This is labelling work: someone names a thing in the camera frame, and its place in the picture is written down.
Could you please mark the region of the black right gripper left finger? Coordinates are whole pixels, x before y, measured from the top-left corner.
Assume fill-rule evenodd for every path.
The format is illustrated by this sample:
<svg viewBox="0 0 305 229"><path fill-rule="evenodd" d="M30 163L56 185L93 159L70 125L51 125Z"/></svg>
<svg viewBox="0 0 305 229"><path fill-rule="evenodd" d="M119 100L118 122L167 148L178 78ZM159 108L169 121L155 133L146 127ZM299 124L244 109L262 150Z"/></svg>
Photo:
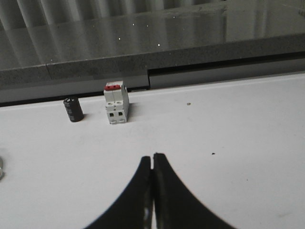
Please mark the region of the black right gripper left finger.
<svg viewBox="0 0 305 229"><path fill-rule="evenodd" d="M141 158L132 179L88 229L150 229L153 216L151 158Z"/></svg>

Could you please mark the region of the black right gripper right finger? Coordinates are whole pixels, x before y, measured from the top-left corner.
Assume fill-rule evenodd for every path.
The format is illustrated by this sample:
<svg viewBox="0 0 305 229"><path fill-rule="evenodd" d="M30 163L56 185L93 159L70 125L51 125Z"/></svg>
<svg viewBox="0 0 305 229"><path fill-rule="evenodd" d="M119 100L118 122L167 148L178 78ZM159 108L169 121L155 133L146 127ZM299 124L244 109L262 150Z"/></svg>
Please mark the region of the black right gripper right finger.
<svg viewBox="0 0 305 229"><path fill-rule="evenodd" d="M232 229L179 179L165 154L153 156L154 203L159 229Z"/></svg>

